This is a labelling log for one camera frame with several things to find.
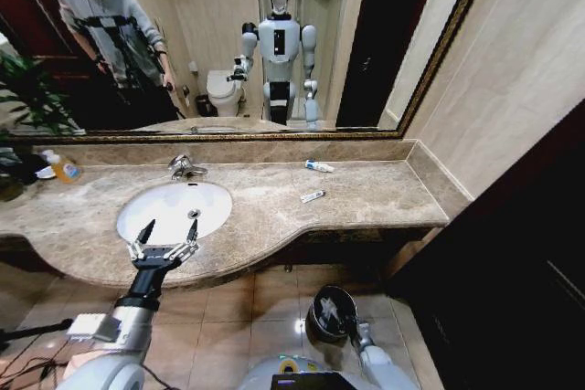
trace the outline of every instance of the toothpaste tube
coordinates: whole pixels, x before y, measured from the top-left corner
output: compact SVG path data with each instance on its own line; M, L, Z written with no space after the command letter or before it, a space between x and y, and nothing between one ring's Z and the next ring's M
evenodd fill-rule
M324 195L325 195L325 191L317 191L317 192L313 192L312 194L301 195L301 202L308 203L308 202L313 201L317 198L320 198Z
M305 168L315 169L315 171L321 171L322 173L332 173L334 167L327 163L316 162L315 160L307 160L304 163Z

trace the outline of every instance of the humanoid robot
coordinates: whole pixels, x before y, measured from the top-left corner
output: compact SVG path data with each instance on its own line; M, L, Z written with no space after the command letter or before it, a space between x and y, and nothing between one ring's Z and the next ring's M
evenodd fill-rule
M163 281L169 271L180 267L197 252L197 217L183 243L172 247L147 247L154 220L133 243L128 243L132 263L138 270L128 292L116 301L111 314L81 314L68 332L72 339L99 341L93 350L101 356L82 365L58 386L58 390L144 388L143 361L150 347L152 322L160 305L158 298ZM353 324L350 338L367 381L360 376L327 371L308 358L279 355L252 368L238 389L417 390L388 354L375 345L369 324L359 321Z
M316 128L319 113L315 94L317 81L311 79L314 67L314 50L317 30L313 25L301 26L287 12L288 0L271 0L272 12L258 27L253 23L242 25L242 54L234 58L234 73L228 80L248 80L253 66L254 49L260 41L260 52L266 68L264 83L264 118L286 125L293 110L296 86L293 63L303 47L303 66L306 102L305 119L309 128Z

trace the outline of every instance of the orange bottle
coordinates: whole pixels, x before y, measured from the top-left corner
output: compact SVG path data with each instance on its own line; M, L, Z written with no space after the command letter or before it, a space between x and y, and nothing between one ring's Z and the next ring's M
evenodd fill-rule
M53 150L43 151L43 156L53 168L55 175L59 180L65 183L73 183L81 177L81 168L71 160L55 154Z

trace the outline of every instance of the cable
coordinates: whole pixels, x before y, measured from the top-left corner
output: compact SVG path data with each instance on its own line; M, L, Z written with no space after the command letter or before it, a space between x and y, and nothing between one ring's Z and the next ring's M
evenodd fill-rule
M39 334L39 335L37 335L35 338L33 338L33 340L32 340L32 341L31 341L29 344L27 344L27 347L25 347L25 348L24 348L22 351L20 351L20 353L19 353L17 356L15 356L15 357L14 357L14 358L13 358L13 359L10 361L10 363L8 363L8 365L7 365L7 366L4 368L4 370L3 370L3 371L2 371L2 373L0 374L0 379L2 379L2 378L5 378L5 373L6 373L6 372L8 372L8 369L9 369L9 368L12 366L12 364L14 364L14 363L16 362L16 360L17 360L18 358L20 358L20 357L23 355L23 353L24 353L24 352L26 352L26 351L28 350L28 348L29 348L30 346L32 346L32 345L35 343L35 341L36 341L36 340L38 340L38 339L40 338L40 336L41 336L41 335L42 335L42 333L40 333L40 334Z
M12 373L12 374L7 374L7 375L2 375L2 376L0 376L0 378L8 378L8 380L7 380L7 381L5 381L5 382L3 382L2 384L0 384L0 389L5 389L5 388L7 389L7 388L10 388L10 385L11 385L11 384L14 382L14 380L15 380L15 379L17 379L19 376L22 376L23 374L28 374L28 373L30 373L30 372L33 372L33 371L37 370L37 369L44 369L44 370L43 370L43 372L42 372L42 374L41 374L41 376L40 376L40 378L39 378L39 380L38 380L38 383L39 383L39 384L41 383L41 381L43 381L43 380L44 380L44 379L45 379L47 376L49 376L51 373L53 374L53 382L55 383L55 382L56 382L56 380L57 380L57 368L58 368L58 367L65 367L65 366L67 366L67 362L65 362L65 363L58 363L58 362L56 362L56 361L55 361L55 358L57 357L57 355L59 355L59 354L61 353L61 351L62 351L63 349L65 349L65 346L67 346L68 344L69 344L69 340L66 340L66 341L65 341L65 342L64 342L64 343L61 345L61 347L59 347L59 348L58 348L58 350L55 352L55 354L54 354L54 355L53 355L51 358L46 358L46 357L42 357L42 356L36 356L36 357L30 358L30 359L27 361L27 363L26 363L26 364L25 364L25 365L24 365L24 366L23 366L23 367L22 367L22 368L21 368L21 369L20 369L18 372L14 372L14 373ZM29 365L29 364L31 364L33 361L39 361L39 360L41 360L41 361L42 361L42 363L38 363L38 364L35 364L35 365L32 365L32 366L28 367L28 365Z
M155 381L156 381L158 384L162 385L162 386L165 388L165 390L180 390L180 389L179 389L179 388L177 388L177 387L172 387L172 386L170 386L169 384L167 384L167 383L166 383L165 381L163 381L161 378L159 378L158 376L156 376L156 374L155 374L155 373L154 373L152 370L150 370L148 367L146 367L144 364L140 364L140 365L142 366L142 368L143 368L143 369L144 369L146 372L148 372L148 373L149 373L149 374L150 374L150 375L151 375L151 376L154 378L154 380L155 380Z

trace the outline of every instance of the tile floor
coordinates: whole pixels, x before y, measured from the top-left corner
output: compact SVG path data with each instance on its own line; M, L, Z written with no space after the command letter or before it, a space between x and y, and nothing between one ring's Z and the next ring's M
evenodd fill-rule
M410 308L387 298L367 274L342 266L296 266L290 273L274 267L207 290L166 290L145 363L170 385L188 390L235 388L253 365L278 353L302 354L331 369L360 374L349 342L321 343L304 328L311 298L327 283L352 294L360 318L372 323L377 345L422 390L442 389ZM81 312L104 312L121 294L56 279L21 327L57 322ZM0 372L28 341L15 342L1 354ZM43 335L8 372L17 371L34 356L53 356L64 342L61 333ZM57 358L67 361L89 347L67 344ZM31 379L15 388L53 388L52 379L40 387ZM161 386L149 378L146 388Z

